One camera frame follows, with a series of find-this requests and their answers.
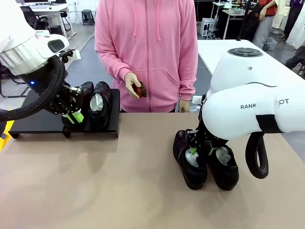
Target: brown brush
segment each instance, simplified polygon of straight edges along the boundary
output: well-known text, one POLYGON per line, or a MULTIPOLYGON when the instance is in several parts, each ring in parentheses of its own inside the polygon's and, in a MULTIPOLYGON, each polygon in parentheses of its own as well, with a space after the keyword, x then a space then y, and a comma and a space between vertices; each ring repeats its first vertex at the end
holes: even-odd
POLYGON ((136 92, 136 94, 139 96, 139 98, 146 98, 147 97, 147 90, 144 86, 143 82, 140 81, 141 87, 137 87, 135 84, 132 85, 133 90, 136 92))

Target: table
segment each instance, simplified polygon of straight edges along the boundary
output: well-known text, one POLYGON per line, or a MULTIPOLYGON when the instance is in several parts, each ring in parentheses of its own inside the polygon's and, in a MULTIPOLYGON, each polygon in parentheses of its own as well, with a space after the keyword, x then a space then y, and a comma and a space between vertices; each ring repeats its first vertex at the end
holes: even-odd
POLYGON ((227 24, 226 24, 225 30, 224 30, 224 37, 223 37, 223 40, 224 40, 226 35, 227 35, 230 16, 233 16, 233 18, 231 20, 242 20, 242 18, 236 18, 236 17, 237 16, 244 16, 245 10, 241 9, 241 13, 240 14, 230 13, 229 10, 223 10, 223 12, 228 14, 227 24))
POLYGON ((200 40, 198 41, 198 53, 204 62, 205 66, 211 73, 214 71, 218 65, 218 62, 222 56, 230 49, 234 48, 253 48, 261 51, 263 54, 269 57, 268 65, 272 66, 275 74, 285 74, 289 75, 291 80, 301 81, 303 80, 293 71, 286 68, 283 64, 277 61, 275 58, 264 52, 263 50, 256 47, 254 44, 247 40, 200 40))
POLYGON ((287 229, 305 212, 305 166, 280 134, 266 135, 270 173, 254 178, 247 137, 230 141, 232 191, 211 174, 190 190, 173 158, 176 131, 198 114, 121 114, 120 136, 20 136, 0 153, 0 228, 287 229))
POLYGON ((217 18, 219 7, 220 7, 220 6, 224 6, 224 5, 225 5, 225 2, 213 2, 211 18, 213 17, 214 5, 217 6, 217 11, 216 11, 216 16, 215 16, 215 17, 217 18))
POLYGON ((70 14, 69 14, 69 6, 72 6, 73 4, 58 4, 58 5, 52 5, 48 6, 47 8, 44 9, 32 9, 35 13, 36 16, 56 16, 54 24, 61 25, 61 30, 63 35, 69 40, 72 36, 76 34, 76 32, 73 31, 71 19, 70 19, 70 14), (61 20, 61 12, 66 11, 68 14, 69 18, 69 23, 71 25, 71 35, 68 36, 67 32, 65 31, 63 22, 61 20))
POLYGON ((225 2, 213 2, 212 12, 211 12, 211 18, 213 18, 214 5, 216 5, 216 6, 217 6, 216 15, 215 15, 215 17, 214 17, 214 19, 215 19, 215 25, 214 25, 214 28, 216 28, 216 26, 217 26, 217 22, 218 22, 218 11, 219 11, 219 7, 220 7, 220 6, 224 6, 224 5, 225 5, 225 2))

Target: hoodie drawstring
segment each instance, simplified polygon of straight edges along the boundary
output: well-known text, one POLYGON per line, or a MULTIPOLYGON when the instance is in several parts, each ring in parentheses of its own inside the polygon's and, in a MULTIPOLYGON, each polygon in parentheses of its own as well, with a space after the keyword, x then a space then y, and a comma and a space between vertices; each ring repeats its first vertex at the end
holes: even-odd
MULTIPOLYGON (((136 11, 135 11, 135 1, 133 1, 132 9, 133 9, 133 19, 134 19, 133 35, 136 37, 137 36, 137 19, 136 19, 136 11)), ((157 39, 158 39, 158 41, 161 41, 161 37, 160 37, 160 0, 158 0, 158 6, 157 6, 157 39)))
POLYGON ((157 37, 158 37, 158 41, 161 41, 161 37, 160 37, 160 0, 158 0, 158 8, 157 8, 157 37))
POLYGON ((133 19, 134 19, 133 35, 136 37, 137 36, 137 19, 135 17, 135 1, 133 1, 132 8, 133 8, 133 19))

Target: black leather shoe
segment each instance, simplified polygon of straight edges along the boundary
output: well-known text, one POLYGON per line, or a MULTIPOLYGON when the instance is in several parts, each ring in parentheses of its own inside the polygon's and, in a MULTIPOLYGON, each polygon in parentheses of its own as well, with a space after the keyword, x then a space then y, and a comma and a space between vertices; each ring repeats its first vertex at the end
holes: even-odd
POLYGON ((98 82, 91 95, 91 99, 99 94, 103 100, 103 108, 101 111, 93 111, 89 106, 89 119, 93 127, 105 127, 108 124, 111 113, 113 98, 109 85, 106 82, 98 82))
POLYGON ((193 190, 201 189, 206 181, 207 168, 203 154, 199 153, 197 163, 199 167, 192 166, 185 157, 185 152, 188 149, 186 131, 180 130, 177 132, 173 144, 173 155, 178 162, 186 185, 193 190))
POLYGON ((239 172, 232 149, 228 146, 225 146, 225 148, 228 149, 228 154, 231 156, 227 166, 218 160, 216 150, 208 156, 207 163, 218 187, 230 191, 239 180, 239 172))
MULTIPOLYGON (((79 88, 79 87, 81 87, 81 94, 82 94, 81 114, 84 116, 84 118, 86 118, 88 116, 90 97, 91 97, 91 94, 93 93, 94 87, 93 87, 93 83, 91 81, 87 81, 87 82, 83 83, 81 86, 78 86, 76 88, 79 88)), ((63 116, 61 117, 61 120, 62 120, 62 123, 66 127, 75 127, 79 124, 79 123, 73 124, 69 121, 68 118, 63 117, 63 116)))

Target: black cable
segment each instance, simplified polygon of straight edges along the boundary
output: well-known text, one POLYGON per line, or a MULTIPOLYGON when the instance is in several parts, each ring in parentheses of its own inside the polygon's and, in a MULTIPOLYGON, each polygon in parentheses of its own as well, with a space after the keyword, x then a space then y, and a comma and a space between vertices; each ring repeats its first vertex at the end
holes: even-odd
POLYGON ((245 153, 248 168, 252 175, 258 179, 266 178, 269 173, 268 158, 263 137, 263 132, 252 133, 249 137, 245 153))
POLYGON ((54 66, 54 77, 52 77, 48 88, 46 88, 46 90, 36 101, 29 104, 28 106, 0 113, 0 122, 18 120, 31 116, 42 110, 55 98, 60 87, 62 86, 62 82, 64 81, 65 67, 63 62, 57 56, 52 57, 49 60, 49 64, 54 66))
POLYGON ((247 21, 247 17, 248 17, 248 12, 249 12, 249 10, 251 8, 251 3, 252 3, 251 0, 248 0, 246 5, 245 5, 246 9, 244 10, 243 24, 242 24, 242 26, 240 28, 240 31, 239 31, 239 34, 237 36, 237 39, 236 39, 237 41, 241 41, 242 33, 244 31, 244 27, 245 27, 245 24, 246 24, 246 21, 247 21))

